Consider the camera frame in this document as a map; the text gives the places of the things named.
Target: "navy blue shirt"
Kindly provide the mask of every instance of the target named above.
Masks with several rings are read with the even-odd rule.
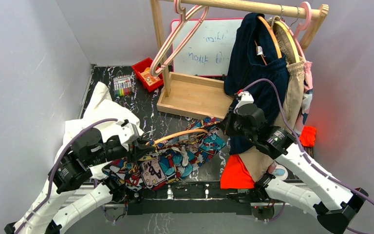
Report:
[[[237,29],[228,73],[224,80],[224,92],[233,95],[250,83],[266,78],[276,86],[280,103],[283,104],[289,82],[285,54],[282,53],[282,58],[278,58],[273,40],[257,16],[264,17],[263,14],[247,14]],[[264,64],[262,56],[257,55],[255,42],[262,47],[267,65]],[[267,82],[259,82],[247,91],[253,96],[254,103],[264,111],[267,122],[273,124],[280,109],[272,86]],[[237,100],[234,100],[231,106],[236,104]],[[243,153],[253,146],[243,136],[231,137],[230,143],[231,155]]]

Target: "pack of colored markers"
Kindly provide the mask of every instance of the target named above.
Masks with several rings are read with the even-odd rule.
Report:
[[[134,87],[130,76],[119,76],[113,79],[115,97],[125,96],[134,93]]]

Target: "wooden clothes rack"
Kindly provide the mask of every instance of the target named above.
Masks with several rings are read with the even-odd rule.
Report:
[[[159,50],[165,42],[160,1],[173,2],[173,0],[150,0],[155,37]],[[306,10],[303,8],[298,9],[294,6],[245,0],[181,0],[181,3],[281,15],[299,19],[306,18]],[[312,9],[312,21],[299,42],[303,51],[309,46],[325,20],[328,11],[329,6],[326,4],[322,4],[319,9]],[[165,55],[160,63],[163,64],[166,59],[167,56]],[[161,93],[157,103],[159,111],[198,119],[203,119],[207,116],[225,117],[233,98],[224,93],[223,81],[168,72],[167,67],[163,70],[162,74],[164,92]]]

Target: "gray wall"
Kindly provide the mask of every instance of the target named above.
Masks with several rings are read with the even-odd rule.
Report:
[[[155,56],[157,48],[149,1],[86,0],[84,4],[78,0],[57,1],[91,63],[133,64],[147,56]],[[299,5],[300,0],[279,2],[294,6]],[[371,1],[367,0],[309,2],[314,8],[320,3],[330,5],[329,16],[306,52],[313,62],[315,97],[308,124],[318,129],[316,156],[342,181],[365,188],[374,198],[374,4],[370,7]],[[170,21],[177,15],[172,10],[172,3],[161,4],[168,35]],[[209,18],[245,14],[211,8]],[[169,224],[169,232],[161,229],[168,221],[168,217],[161,218],[161,215],[129,217],[130,224],[111,227],[97,211],[78,222],[69,233],[91,228],[104,233],[119,230],[129,233],[231,233],[234,229],[240,229],[239,233],[325,233],[313,218],[297,210],[287,210],[281,219],[269,226],[243,221],[229,214],[171,214],[171,218],[174,219]],[[154,229],[156,220],[159,231]],[[352,227],[374,233],[374,225],[369,222],[374,223],[374,208],[367,203]]]
[[[91,66],[54,0],[0,0],[0,233],[41,191]]]

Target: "marble pattern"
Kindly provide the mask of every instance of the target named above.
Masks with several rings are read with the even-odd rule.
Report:
[[[134,94],[115,97],[114,90],[111,89],[112,79],[116,76],[131,75],[131,80],[134,84]],[[83,111],[85,112],[91,95],[94,91],[94,87],[97,82],[103,82],[110,88],[110,94],[113,101],[117,102],[123,107],[131,110],[141,121],[141,129],[144,130],[144,138],[147,139],[159,139],[161,137],[183,131],[192,122],[195,121],[193,118],[182,117],[172,115],[168,113],[161,113],[157,111],[157,101],[163,88],[156,89],[153,92],[148,92],[141,83],[135,77],[130,66],[109,66],[109,67],[94,67],[90,81],[90,85],[87,91],[87,96],[84,102]],[[210,162],[203,165],[198,171],[193,172],[189,178],[184,181],[218,181],[220,180],[221,174],[224,170],[225,164],[229,157],[229,142],[226,136],[222,137],[227,143],[227,147],[224,147]],[[289,172],[288,181],[300,182],[291,172]]]

